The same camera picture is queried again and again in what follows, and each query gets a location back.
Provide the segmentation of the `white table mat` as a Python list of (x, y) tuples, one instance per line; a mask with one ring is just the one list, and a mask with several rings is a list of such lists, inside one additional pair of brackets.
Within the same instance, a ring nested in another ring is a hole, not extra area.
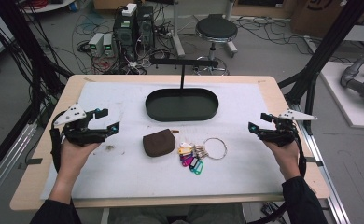
[[(75, 200), (162, 198), (209, 195), (279, 194), (284, 178), (272, 152), (247, 129), (253, 122), (264, 129), (271, 123), (225, 117), (193, 122), (158, 122), (139, 118), (125, 133), (106, 139), (92, 152), (73, 189)], [(157, 158), (143, 148), (143, 137), (164, 129), (175, 131), (178, 143), (203, 145), (209, 155), (194, 174), (173, 151)], [(114, 150), (107, 151), (105, 146)]]

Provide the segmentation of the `cardboard box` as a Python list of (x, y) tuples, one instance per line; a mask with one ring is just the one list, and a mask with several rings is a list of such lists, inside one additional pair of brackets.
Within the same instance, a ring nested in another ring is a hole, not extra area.
[(357, 7), (345, 10), (351, 1), (364, 3), (364, 0), (296, 0), (290, 30), (298, 35), (324, 37), (340, 15), (347, 21), (357, 14)]

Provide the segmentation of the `black computer tower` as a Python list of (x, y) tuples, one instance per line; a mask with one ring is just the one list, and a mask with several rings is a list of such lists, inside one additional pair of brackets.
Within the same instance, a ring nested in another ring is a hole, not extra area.
[(135, 14), (132, 14), (132, 16), (123, 16), (121, 12), (118, 12), (115, 18), (113, 31), (123, 55), (129, 61), (135, 61), (135, 43), (137, 40), (137, 23)]
[(137, 11), (138, 34), (142, 46), (149, 49), (154, 46), (153, 6), (140, 6)]

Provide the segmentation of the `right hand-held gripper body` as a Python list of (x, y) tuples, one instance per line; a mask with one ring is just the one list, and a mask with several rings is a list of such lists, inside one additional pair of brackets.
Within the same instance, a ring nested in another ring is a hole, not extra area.
[(272, 123), (274, 130), (261, 129), (259, 139), (262, 141), (272, 142), (279, 147), (290, 144), (298, 138), (298, 131), (294, 124), (295, 120), (317, 120), (317, 116), (308, 115), (296, 110), (287, 109), (278, 116), (273, 115)]

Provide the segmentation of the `person's right hand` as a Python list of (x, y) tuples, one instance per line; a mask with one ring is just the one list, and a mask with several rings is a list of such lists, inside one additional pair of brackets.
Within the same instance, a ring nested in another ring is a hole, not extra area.
[(279, 147), (275, 143), (264, 141), (264, 145), (274, 155), (275, 160), (279, 165), (280, 172), (286, 181), (301, 175), (298, 166), (299, 148), (296, 142)]

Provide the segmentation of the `white desk leg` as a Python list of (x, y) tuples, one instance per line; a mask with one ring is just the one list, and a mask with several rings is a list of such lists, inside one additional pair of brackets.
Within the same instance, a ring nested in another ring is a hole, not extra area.
[(178, 34), (178, 16), (179, 16), (178, 3), (179, 0), (173, 0), (173, 30), (171, 34), (177, 56), (179, 58), (184, 58), (186, 54)]

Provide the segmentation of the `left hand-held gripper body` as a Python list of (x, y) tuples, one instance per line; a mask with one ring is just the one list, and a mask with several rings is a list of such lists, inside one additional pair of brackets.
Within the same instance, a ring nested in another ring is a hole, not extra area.
[(94, 110), (85, 111), (79, 103), (74, 103), (54, 118), (52, 127), (62, 125), (63, 135), (75, 145), (102, 143), (107, 138), (106, 128), (97, 130), (89, 128), (89, 123), (94, 118)]

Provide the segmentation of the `person's left hand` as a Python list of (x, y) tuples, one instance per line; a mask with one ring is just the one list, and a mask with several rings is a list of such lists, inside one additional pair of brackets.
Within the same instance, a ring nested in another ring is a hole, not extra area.
[(99, 143), (78, 146), (64, 139), (62, 142), (61, 166), (58, 177), (64, 182), (75, 181), (88, 157), (98, 146), (100, 146)]

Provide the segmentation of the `black round stool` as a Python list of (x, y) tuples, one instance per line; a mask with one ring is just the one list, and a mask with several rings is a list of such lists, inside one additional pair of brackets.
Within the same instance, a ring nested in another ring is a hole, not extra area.
[(221, 14), (210, 14), (207, 18), (197, 22), (195, 32), (198, 37), (211, 43), (208, 55), (198, 57), (197, 60), (214, 61), (221, 63), (221, 66), (210, 65), (200, 67), (199, 65), (194, 65), (194, 73), (196, 75), (203, 75), (207, 72), (209, 75), (227, 76), (230, 73), (227, 65), (215, 56), (216, 43), (227, 44), (231, 42), (238, 34), (237, 26), (225, 19)]

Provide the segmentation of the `white floor platform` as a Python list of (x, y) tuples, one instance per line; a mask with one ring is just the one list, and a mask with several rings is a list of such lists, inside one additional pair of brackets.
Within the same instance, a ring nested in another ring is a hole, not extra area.
[(364, 99), (340, 84), (342, 73), (348, 66), (350, 63), (328, 62), (321, 77), (348, 124), (353, 128), (364, 128)]

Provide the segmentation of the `dark tape strip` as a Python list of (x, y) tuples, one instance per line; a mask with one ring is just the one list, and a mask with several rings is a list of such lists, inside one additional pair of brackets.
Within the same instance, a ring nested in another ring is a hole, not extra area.
[(29, 165), (41, 164), (42, 160), (42, 158), (29, 159), (28, 161), (19, 163), (18, 169), (25, 170)]
[(305, 157), (306, 162), (315, 163), (318, 167), (324, 166), (322, 161), (318, 161), (315, 157)]

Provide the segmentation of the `aluminium rail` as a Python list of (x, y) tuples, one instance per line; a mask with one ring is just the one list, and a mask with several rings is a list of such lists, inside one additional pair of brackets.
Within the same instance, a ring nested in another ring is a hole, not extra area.
[[(293, 105), (291, 109), (301, 112), (298, 105)], [(315, 157), (318, 161), (322, 161), (324, 166), (318, 167), (315, 163), (308, 162), (305, 179), (325, 206), (324, 212), (331, 224), (351, 224), (316, 140), (306, 127), (306, 123), (311, 121), (315, 120), (295, 120), (299, 127), (304, 155), (306, 157)]]
[(26, 124), (9, 145), (5, 146), (6, 155), (0, 160), (0, 187), (6, 180), (12, 168), (16, 165), (22, 152), (27, 148), (37, 130), (37, 123)]

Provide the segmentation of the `black oval tray hanger stand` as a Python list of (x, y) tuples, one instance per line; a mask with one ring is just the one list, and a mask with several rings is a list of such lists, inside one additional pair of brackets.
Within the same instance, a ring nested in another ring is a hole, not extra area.
[(180, 86), (177, 89), (159, 89), (150, 93), (145, 102), (147, 114), (156, 121), (199, 121), (211, 119), (218, 110), (217, 96), (203, 88), (185, 88), (185, 66), (217, 66), (215, 61), (149, 59), (152, 64), (181, 65)]

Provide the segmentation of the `brown zip pouch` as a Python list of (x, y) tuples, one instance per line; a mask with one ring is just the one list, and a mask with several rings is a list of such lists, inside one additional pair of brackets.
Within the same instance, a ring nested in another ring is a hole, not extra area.
[(151, 133), (143, 137), (144, 151), (149, 157), (160, 157), (175, 149), (175, 137), (170, 129)]

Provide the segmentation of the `grey power supply unit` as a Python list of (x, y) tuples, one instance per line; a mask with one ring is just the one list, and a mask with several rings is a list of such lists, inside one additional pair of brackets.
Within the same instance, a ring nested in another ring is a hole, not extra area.
[(104, 53), (106, 57), (114, 57), (115, 51), (114, 51), (114, 42), (113, 42), (113, 36), (112, 34), (104, 34)]
[(95, 34), (89, 41), (91, 55), (93, 57), (101, 57), (104, 53), (104, 35), (102, 33)]

